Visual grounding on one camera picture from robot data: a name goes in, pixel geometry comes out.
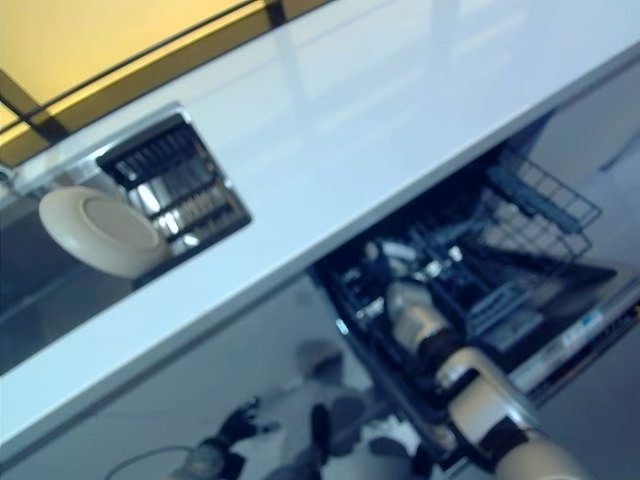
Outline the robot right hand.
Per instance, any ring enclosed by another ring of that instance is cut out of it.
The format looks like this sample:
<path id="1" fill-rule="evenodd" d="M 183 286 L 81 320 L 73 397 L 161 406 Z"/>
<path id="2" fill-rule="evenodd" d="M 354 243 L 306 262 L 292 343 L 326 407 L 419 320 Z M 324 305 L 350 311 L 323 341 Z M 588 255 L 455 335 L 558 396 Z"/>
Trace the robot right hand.
<path id="1" fill-rule="evenodd" d="M 456 351 L 465 345 L 457 331 L 443 329 L 420 341 L 416 350 L 416 364 L 420 371 L 435 373 Z"/>

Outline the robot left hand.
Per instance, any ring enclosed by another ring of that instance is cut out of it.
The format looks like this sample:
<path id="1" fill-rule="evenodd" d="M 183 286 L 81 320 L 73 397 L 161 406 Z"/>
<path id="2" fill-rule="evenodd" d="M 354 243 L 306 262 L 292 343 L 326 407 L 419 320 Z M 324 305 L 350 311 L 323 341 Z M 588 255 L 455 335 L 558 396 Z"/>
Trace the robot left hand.
<path id="1" fill-rule="evenodd" d="M 280 428 L 278 422 L 257 421 L 260 407 L 259 397 L 252 397 L 240 405 L 224 420 L 216 434 L 217 439 L 230 449 L 241 441 L 276 432 Z"/>

